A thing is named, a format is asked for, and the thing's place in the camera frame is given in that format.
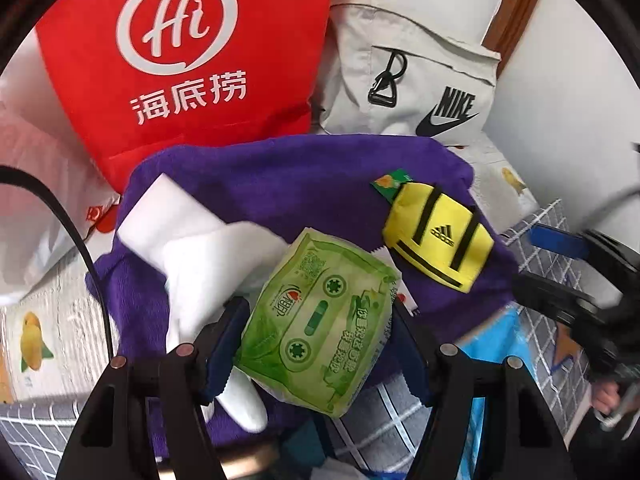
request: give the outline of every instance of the black cable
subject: black cable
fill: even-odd
[[[597,224],[602,222],[607,216],[613,213],[616,209],[623,205],[630,198],[635,197],[636,195],[640,195],[640,186],[631,187],[629,189],[623,190],[615,195],[613,198],[607,200],[601,206],[598,206],[594,211],[587,215],[578,227],[578,232],[584,231],[585,229],[590,229],[595,227]]]
[[[74,244],[80,251],[82,260],[89,270],[89,275],[94,280],[95,291],[98,296],[98,303],[100,303],[100,309],[102,310],[102,322],[104,323],[104,336],[107,339],[107,354],[109,361],[113,358],[113,341],[111,339],[111,325],[109,323],[109,314],[107,312],[107,304],[104,301],[104,295],[102,293],[102,287],[100,285],[100,277],[95,270],[94,262],[91,260],[89,251],[84,244],[84,240],[76,226],[72,222],[69,215],[66,213],[62,204],[58,201],[56,196],[45,186],[41,181],[35,178],[29,173],[18,170],[17,168],[11,168],[9,166],[0,165],[0,184],[9,184],[10,186],[21,187],[27,191],[32,192],[40,200],[42,200],[51,212],[56,216],[62,227],[66,229],[66,232],[71,236]]]

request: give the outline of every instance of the black carabiner clip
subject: black carabiner clip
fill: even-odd
[[[369,102],[373,105],[394,108],[398,103],[398,87],[396,86],[396,79],[400,79],[406,72],[407,60],[404,52],[394,49],[388,50],[391,53],[389,62],[386,64],[386,68],[376,76],[376,80],[374,81],[371,90],[369,90]],[[402,67],[398,73],[392,74],[391,67],[396,56],[399,57]],[[387,96],[382,94],[382,91],[389,87],[391,88],[391,95]]]

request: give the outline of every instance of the adidas logo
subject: adidas logo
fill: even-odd
[[[450,246],[453,247],[453,240],[451,239],[451,226],[450,225],[443,225],[443,226],[440,226],[440,227],[433,228],[431,230],[431,234],[433,236],[435,236],[436,238],[439,238],[440,240],[442,240],[447,245],[450,245]]]

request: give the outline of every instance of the white nike bag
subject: white nike bag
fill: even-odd
[[[482,129],[500,54],[380,0],[333,0],[316,89],[330,134],[436,137]]]

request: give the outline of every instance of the nike swoosh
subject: nike swoosh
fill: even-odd
[[[436,107],[433,107],[433,110],[427,114],[427,116],[420,121],[417,128],[415,129],[415,134],[418,137],[433,137],[437,134],[441,134],[442,132],[446,132],[456,126],[460,126],[460,124],[466,123],[469,119],[473,119],[477,114],[470,115],[469,117],[462,117],[461,119],[456,119],[455,121],[449,121],[448,123],[443,124],[433,124],[431,122],[431,116],[435,111]]]

